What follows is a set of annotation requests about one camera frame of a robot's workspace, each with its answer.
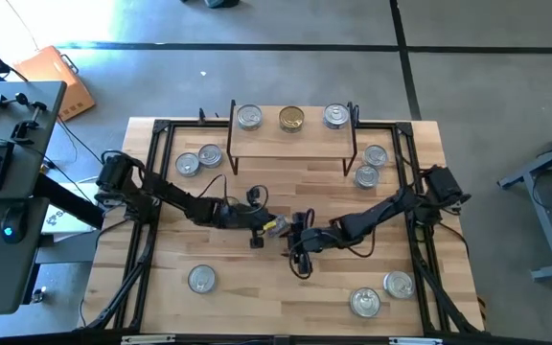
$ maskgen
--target tin can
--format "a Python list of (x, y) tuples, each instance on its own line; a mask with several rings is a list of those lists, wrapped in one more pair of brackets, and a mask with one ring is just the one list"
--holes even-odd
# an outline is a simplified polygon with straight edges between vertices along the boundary
[(372, 189), (379, 184), (380, 174), (374, 167), (363, 165), (355, 172), (355, 184), (360, 189)]
[(263, 112), (254, 104), (243, 105), (238, 109), (238, 125), (244, 130), (255, 130), (263, 121)]
[(295, 133), (302, 130), (304, 124), (304, 111), (297, 106), (287, 106), (280, 111), (278, 116), (280, 128), (287, 133)]
[(404, 272), (393, 271), (385, 275), (382, 287), (395, 298), (408, 299), (414, 294), (412, 278)]
[(191, 177), (199, 173), (199, 158), (194, 153), (182, 153), (176, 159), (176, 169), (185, 176)]
[(351, 294), (351, 311), (357, 316), (374, 317), (380, 310), (380, 297), (369, 287), (363, 287)]
[(323, 110), (323, 123), (331, 129), (341, 129), (349, 121), (349, 109), (339, 103), (329, 104)]
[(207, 264), (200, 264), (189, 273), (189, 288), (196, 293), (209, 293), (217, 285), (217, 274)]
[(384, 167), (388, 160), (387, 151), (382, 146), (371, 145), (363, 152), (363, 162), (376, 169)]
[(220, 148), (214, 144), (204, 145), (199, 149), (199, 163), (206, 168), (216, 168), (222, 162), (222, 152)]

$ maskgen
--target wooden table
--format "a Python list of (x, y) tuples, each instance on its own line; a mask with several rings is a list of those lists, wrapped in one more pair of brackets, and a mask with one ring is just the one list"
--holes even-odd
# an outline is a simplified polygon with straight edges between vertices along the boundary
[[(153, 118), (131, 118), (123, 150), (146, 160)], [(445, 165), (440, 133), (435, 122), (413, 122), (421, 168)], [(228, 194), (244, 200), (245, 191), (255, 184), (269, 188), (270, 213), (290, 216), (293, 212), (316, 210), (315, 225), (328, 219), (366, 210), (398, 190), (390, 133), (377, 129), (357, 131), (357, 147), (368, 145), (387, 149), (390, 162), (381, 171), (380, 184), (362, 191), (353, 184), (353, 172), (342, 175), (340, 160), (293, 158), (244, 158), (234, 176), (226, 161), (219, 168), (204, 170), (185, 178), (174, 166), (175, 158), (205, 144), (218, 144), (224, 152), (226, 128), (178, 128), (174, 135), (168, 179), (197, 195), (217, 174), (226, 173)], [(360, 164), (359, 155), (353, 165)], [(215, 183), (207, 196), (222, 196), (222, 184)], [(118, 221), (120, 214), (109, 217)], [(443, 214), (444, 223), (461, 231), (456, 217)], [(102, 236), (84, 297), (84, 315), (94, 319), (121, 284), (131, 225)], [(250, 249), (249, 231), (198, 227), (173, 207), (165, 206), (150, 272), (144, 310), (143, 333), (177, 334), (307, 334), (307, 335), (419, 335), (422, 334), (416, 297), (396, 300), (382, 289), (382, 279), (393, 270), (412, 272), (403, 216), (394, 217), (377, 228), (376, 250), (360, 259), (347, 250), (331, 249), (310, 254), (312, 277), (297, 279), (280, 254), (284, 239), (265, 238), (265, 248)], [(464, 244), (449, 231), (436, 226), (434, 236), (443, 286), (477, 328), (483, 324)], [(370, 249), (370, 237), (357, 246)], [(196, 265), (213, 267), (218, 285), (213, 293), (193, 293), (188, 285), (189, 271)], [(351, 293), (363, 287), (375, 289), (382, 304), (378, 317), (363, 319), (349, 308)], [(435, 300), (428, 290), (434, 325), (439, 325)], [(132, 314), (135, 290), (127, 306)]]

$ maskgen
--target metal stand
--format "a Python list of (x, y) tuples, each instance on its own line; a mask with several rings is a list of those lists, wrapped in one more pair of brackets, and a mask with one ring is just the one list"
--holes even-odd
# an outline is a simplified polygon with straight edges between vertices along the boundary
[[(236, 100), (231, 100), (231, 106), (229, 108), (229, 125), (227, 127), (227, 158), (229, 159), (229, 165), (231, 165), (231, 170), (234, 172), (234, 175), (238, 174), (238, 167), (240, 165), (240, 158), (234, 157), (231, 154), (231, 132), (232, 132), (232, 126), (234, 123), (234, 108), (236, 107)], [(349, 108), (349, 114), (351, 114), (351, 135), (353, 137), (353, 156), (350, 158), (350, 161), (348, 164), (346, 164), (346, 159), (342, 159), (342, 172), (344, 173), (344, 176), (348, 176), (349, 172), (351, 171), (351, 168), (353, 167), (353, 162), (355, 161), (355, 157), (357, 157), (357, 122), (359, 120), (359, 106), (353, 105), (352, 102), (347, 103), (347, 107)]]
[[(540, 173), (552, 167), (552, 150), (541, 154), (536, 160), (518, 170), (518, 172), (505, 177), (497, 182), (497, 185), (506, 190), (519, 182), (525, 182), (529, 196), (532, 199), (544, 236), (552, 252), (552, 222), (549, 217), (549, 210), (543, 206), (540, 193), (536, 190), (536, 182)], [(532, 271), (532, 279), (538, 281), (552, 277), (552, 266), (543, 267)]]

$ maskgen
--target power cord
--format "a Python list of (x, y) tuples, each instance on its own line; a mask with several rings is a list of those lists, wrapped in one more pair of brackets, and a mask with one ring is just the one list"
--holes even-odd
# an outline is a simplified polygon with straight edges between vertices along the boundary
[[(108, 210), (108, 211), (111, 211), (111, 210), (113, 210), (113, 209), (115, 209), (115, 208), (117, 208), (117, 207), (119, 207), (119, 206), (121, 206), (121, 205), (117, 205), (117, 206), (111, 208), (111, 209)], [(97, 246), (98, 246), (98, 244), (99, 244), (99, 242), (100, 242), (100, 237), (101, 237), (101, 236), (103, 236), (103, 235), (105, 235), (106, 233), (108, 233), (108, 232), (114, 230), (116, 227), (125, 224), (125, 223), (128, 222), (128, 221), (129, 221), (128, 219), (124, 219), (124, 220), (121, 220), (121, 221), (119, 221), (119, 222), (117, 222), (117, 223), (114, 223), (114, 224), (112, 224), (112, 225), (110, 225), (110, 226), (108, 226), (108, 227), (102, 229), (102, 231), (100, 231), (100, 233), (97, 235), (97, 238), (95, 239), (95, 248), (97, 248)], [(82, 326), (83, 326), (83, 327), (86, 327), (86, 320), (84, 319), (84, 315), (83, 315), (83, 313), (82, 313), (82, 305), (84, 305), (84, 296), (82, 296), (82, 299), (80, 300), (80, 304), (78, 305), (78, 314), (80, 315), (80, 320), (82, 321)]]
[[(459, 238), (459, 240), (461, 240), (461, 242), (464, 243), (464, 245), (466, 246), (466, 254), (468, 255), (468, 258), (469, 258), (470, 257), (470, 248), (468, 247), (468, 242), (463, 237), (463, 235), (458, 233), (457, 230), (451, 228), (450, 226), (445, 225), (443, 222), (439, 222), (438, 225), (442, 226), (443, 228), (449, 230), (451, 233), (455, 234), (455, 236), (457, 236)], [(431, 229), (430, 234), (431, 234), (431, 236), (433, 236), (433, 233), (434, 233), (433, 226), (430, 227), (429, 229)]]
[(65, 128), (65, 130), (66, 130), (66, 132), (67, 132), (67, 136), (69, 136), (69, 134), (71, 134), (74, 138), (76, 138), (76, 140), (78, 140), (78, 142), (79, 142), (82, 146), (84, 146), (84, 148), (85, 148), (86, 150), (88, 150), (89, 152), (91, 152), (91, 154), (93, 155), (93, 157), (95, 157), (95, 159), (97, 159), (98, 162), (100, 162), (101, 164), (103, 164), (103, 163), (104, 163), (103, 160), (100, 159), (100, 158), (97, 156), (97, 154), (95, 154), (95, 152), (93, 152), (92, 149), (90, 149), (87, 145), (85, 145), (85, 143), (84, 143), (78, 136), (76, 136), (76, 134), (74, 134), (74, 132), (65, 124), (65, 122), (63, 121), (63, 119), (61, 118), (61, 116), (60, 116), (60, 115), (57, 115), (57, 117), (58, 117), (58, 123), (59, 123), (61, 126), (63, 126), (63, 128)]
[(74, 143), (74, 139), (72, 139), (72, 136), (69, 135), (69, 132), (61, 124), (61, 122), (59, 122), (58, 124), (61, 126), (61, 129), (63, 129), (63, 132), (65, 133), (65, 135), (67, 135), (69, 142), (72, 143), (72, 146), (74, 147), (74, 160), (72, 161), (72, 163), (76, 163), (76, 161), (78, 161), (78, 148), (76, 147), (76, 143)]
[(541, 201), (538, 199), (538, 195), (536, 193), (536, 187), (538, 185), (538, 180), (541, 179), (542, 176), (544, 176), (546, 173), (549, 173), (551, 172), (552, 170), (545, 170), (545, 171), (542, 171), (542, 172), (539, 172), (537, 175), (536, 175), (536, 178), (534, 179), (534, 184), (532, 186), (532, 198), (534, 199), (534, 201), (539, 204), (539, 206), (541, 208), (543, 208), (545, 211), (549, 210), (550, 208), (552, 208), (552, 205), (546, 205), (546, 204), (543, 204), (541, 203)]
[(27, 34), (29, 34), (29, 37), (30, 37), (31, 40), (34, 42), (35, 49), (36, 49), (36, 50), (39, 50), (39, 47), (37, 46), (37, 41), (35, 41), (34, 34), (32, 34), (31, 30), (29, 30), (29, 27), (27, 26), (27, 24), (25, 24), (25, 21), (24, 21), (23, 18), (20, 16), (20, 14), (18, 14), (18, 12), (17, 12), (16, 9), (14, 8), (14, 6), (12, 6), (12, 4), (10, 3), (10, 1), (9, 1), (9, 0), (6, 0), (6, 2), (8, 3), (8, 6), (10, 6), (10, 9), (14, 12), (14, 14), (16, 15), (16, 17), (18, 18), (18, 20), (20, 20), (20, 23), (25, 27), (25, 30), (27, 30)]
[[(229, 196), (227, 195), (227, 176), (225, 176), (223, 173), (220, 173), (218, 175), (215, 176), (215, 178), (213, 178), (209, 183), (208, 185), (206, 186), (206, 188), (203, 189), (203, 191), (197, 195), (196, 197), (202, 197), (203, 195), (206, 194), (206, 192), (208, 192), (208, 189), (215, 183), (215, 181), (217, 181), (217, 179), (219, 179), (220, 177), (222, 177), (223, 179), (223, 200), (225, 202), (225, 205), (227, 206), (231, 206), (230, 203), (229, 203), (229, 199), (234, 199), (236, 200), (237, 202), (239, 202), (236, 198), (232, 197), (232, 196)], [(255, 189), (255, 188), (261, 188), (265, 191), (265, 200), (264, 202), (261, 204), (261, 206), (257, 207), (256, 209), (252, 210), (252, 211), (248, 211), (248, 212), (237, 212), (238, 215), (253, 215), (253, 214), (256, 214), (260, 211), (262, 211), (265, 206), (267, 205), (267, 202), (269, 201), (269, 190), (267, 189), (267, 187), (265, 185), (255, 185), (255, 186), (252, 186), (250, 189)]]

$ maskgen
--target cardboard box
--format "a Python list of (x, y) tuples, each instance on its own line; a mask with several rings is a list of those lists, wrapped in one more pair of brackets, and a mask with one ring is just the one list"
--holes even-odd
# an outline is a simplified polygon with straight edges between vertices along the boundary
[(14, 68), (29, 81), (65, 81), (67, 90), (58, 115), (67, 121), (86, 111), (95, 101), (81, 79), (78, 68), (57, 48), (49, 46), (39, 50), (33, 57), (14, 64)]

